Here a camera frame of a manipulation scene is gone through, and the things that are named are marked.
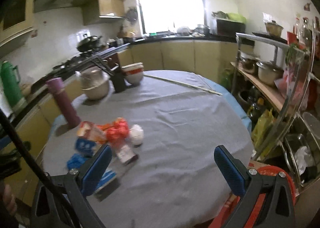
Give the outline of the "red yellow carton box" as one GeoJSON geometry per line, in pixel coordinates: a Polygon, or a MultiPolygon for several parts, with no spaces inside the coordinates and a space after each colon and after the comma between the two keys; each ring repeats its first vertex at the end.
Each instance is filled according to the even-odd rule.
{"type": "Polygon", "coordinates": [[[90,121],[82,121],[76,135],[80,138],[101,144],[107,141],[104,132],[90,121]]]}

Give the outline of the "blue Yunnan Baiyao box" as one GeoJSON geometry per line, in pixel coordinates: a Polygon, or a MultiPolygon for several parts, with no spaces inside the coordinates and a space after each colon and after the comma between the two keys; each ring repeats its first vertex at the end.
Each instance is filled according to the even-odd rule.
{"type": "Polygon", "coordinates": [[[75,149],[83,156],[92,157],[96,152],[97,144],[84,138],[78,138],[75,142],[75,149]]]}

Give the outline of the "metal kitchen rack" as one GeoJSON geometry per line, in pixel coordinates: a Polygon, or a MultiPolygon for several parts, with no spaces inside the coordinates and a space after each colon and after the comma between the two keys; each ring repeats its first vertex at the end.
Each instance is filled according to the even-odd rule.
{"type": "Polygon", "coordinates": [[[289,33],[286,40],[267,35],[236,34],[238,46],[248,40],[272,45],[284,54],[283,67],[275,60],[269,61],[284,70],[282,78],[274,82],[275,86],[259,80],[256,62],[263,61],[260,57],[238,51],[232,62],[232,94],[239,94],[241,79],[250,81],[255,87],[248,108],[252,131],[263,112],[273,110],[273,125],[259,149],[254,149],[253,158],[264,162],[281,153],[295,182],[296,192],[302,193],[319,179],[319,28],[305,28],[299,35],[289,33]],[[310,149],[315,166],[306,168],[299,175],[294,156],[304,145],[310,149]]]}

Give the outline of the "yellow kitchen cabinets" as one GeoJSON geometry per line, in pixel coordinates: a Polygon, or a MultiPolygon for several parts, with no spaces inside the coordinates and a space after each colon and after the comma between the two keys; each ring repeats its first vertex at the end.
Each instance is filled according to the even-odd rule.
{"type": "Polygon", "coordinates": [[[237,44],[209,40],[174,40],[137,44],[118,52],[122,66],[141,62],[146,71],[175,70],[219,82],[235,59],[237,44]]]}

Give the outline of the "blue toothpaste box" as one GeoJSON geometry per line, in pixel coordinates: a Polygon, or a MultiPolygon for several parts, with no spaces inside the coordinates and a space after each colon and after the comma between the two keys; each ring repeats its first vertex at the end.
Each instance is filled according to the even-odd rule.
{"type": "Polygon", "coordinates": [[[120,182],[117,174],[113,170],[107,169],[96,187],[94,196],[99,201],[103,201],[109,195],[111,195],[119,186],[120,182]]]}

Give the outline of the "blue crumpled plastic bag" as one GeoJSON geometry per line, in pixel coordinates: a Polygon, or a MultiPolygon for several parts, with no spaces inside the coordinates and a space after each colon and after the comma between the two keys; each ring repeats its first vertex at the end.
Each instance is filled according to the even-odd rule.
{"type": "Polygon", "coordinates": [[[71,158],[67,161],[67,169],[70,171],[71,169],[79,169],[86,161],[88,160],[87,157],[75,153],[71,156],[71,158]]]}

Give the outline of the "small white red box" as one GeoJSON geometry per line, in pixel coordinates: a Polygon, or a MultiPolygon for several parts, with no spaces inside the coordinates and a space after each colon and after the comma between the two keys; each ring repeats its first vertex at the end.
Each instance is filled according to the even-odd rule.
{"type": "Polygon", "coordinates": [[[139,158],[127,144],[123,144],[120,148],[116,149],[116,155],[124,165],[128,165],[139,158]]]}

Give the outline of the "red plastic wrapper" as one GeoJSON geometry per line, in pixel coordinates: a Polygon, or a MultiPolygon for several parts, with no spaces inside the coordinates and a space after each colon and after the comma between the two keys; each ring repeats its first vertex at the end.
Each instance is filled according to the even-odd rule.
{"type": "Polygon", "coordinates": [[[98,129],[103,131],[109,143],[122,141],[129,136],[129,125],[125,118],[117,118],[112,123],[98,125],[98,129]]]}

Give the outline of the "yellow plastic bag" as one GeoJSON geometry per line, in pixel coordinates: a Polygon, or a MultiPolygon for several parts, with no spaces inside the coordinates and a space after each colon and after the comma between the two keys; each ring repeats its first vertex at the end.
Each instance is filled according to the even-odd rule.
{"type": "Polygon", "coordinates": [[[254,149],[257,151],[265,139],[265,135],[274,122],[273,110],[265,110],[259,117],[257,124],[255,125],[251,139],[253,142],[254,149]]]}

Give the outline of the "white crumpled tissue ball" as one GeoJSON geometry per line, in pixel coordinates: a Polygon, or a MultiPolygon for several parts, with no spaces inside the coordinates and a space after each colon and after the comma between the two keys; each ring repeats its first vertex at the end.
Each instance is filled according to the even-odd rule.
{"type": "Polygon", "coordinates": [[[129,137],[134,146],[140,146],[144,139],[144,130],[140,125],[133,125],[129,130],[129,137]]]}

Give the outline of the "white plastic bag in rack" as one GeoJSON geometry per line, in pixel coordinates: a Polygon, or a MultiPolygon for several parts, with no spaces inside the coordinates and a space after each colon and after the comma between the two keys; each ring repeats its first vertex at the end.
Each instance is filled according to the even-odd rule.
{"type": "Polygon", "coordinates": [[[298,167],[299,175],[302,175],[306,168],[315,166],[314,158],[307,146],[301,146],[295,153],[295,161],[298,167]]]}

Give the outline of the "grey tablecloth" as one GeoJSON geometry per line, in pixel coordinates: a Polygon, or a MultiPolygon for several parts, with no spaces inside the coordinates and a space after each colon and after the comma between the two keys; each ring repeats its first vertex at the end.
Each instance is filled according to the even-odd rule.
{"type": "MultiPolygon", "coordinates": [[[[150,71],[149,75],[208,88],[199,75],[150,71]]],[[[230,189],[213,152],[223,145],[244,164],[253,145],[235,108],[222,96],[145,77],[139,86],[99,101],[73,100],[84,121],[105,124],[125,118],[144,130],[139,158],[123,165],[114,158],[120,186],[106,199],[88,197],[106,227],[193,227],[213,219],[230,189]]]]}

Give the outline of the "purple thermos bottle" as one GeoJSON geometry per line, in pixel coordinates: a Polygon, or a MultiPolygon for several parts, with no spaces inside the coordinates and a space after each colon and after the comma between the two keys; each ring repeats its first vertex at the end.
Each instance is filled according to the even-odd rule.
{"type": "Polygon", "coordinates": [[[62,115],[64,116],[65,120],[70,129],[77,127],[81,119],[77,115],[75,108],[73,107],[71,100],[69,99],[65,85],[61,78],[53,78],[46,81],[46,86],[53,96],[55,103],[57,104],[58,108],[60,109],[62,115]]]}

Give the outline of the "green thermos jug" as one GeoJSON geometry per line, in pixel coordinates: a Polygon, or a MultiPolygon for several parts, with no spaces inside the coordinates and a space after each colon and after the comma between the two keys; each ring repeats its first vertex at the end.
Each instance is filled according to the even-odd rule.
{"type": "Polygon", "coordinates": [[[20,89],[21,76],[18,66],[13,66],[9,61],[5,60],[1,65],[1,81],[3,91],[11,108],[14,108],[23,98],[20,89]]]}

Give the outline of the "black wok on stove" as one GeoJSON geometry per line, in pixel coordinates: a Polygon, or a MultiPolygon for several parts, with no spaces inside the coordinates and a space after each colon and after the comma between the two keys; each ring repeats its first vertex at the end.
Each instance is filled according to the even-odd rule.
{"type": "Polygon", "coordinates": [[[101,36],[88,36],[83,34],[83,39],[78,42],[77,50],[79,52],[87,52],[90,50],[97,50],[100,47],[101,36]]]}

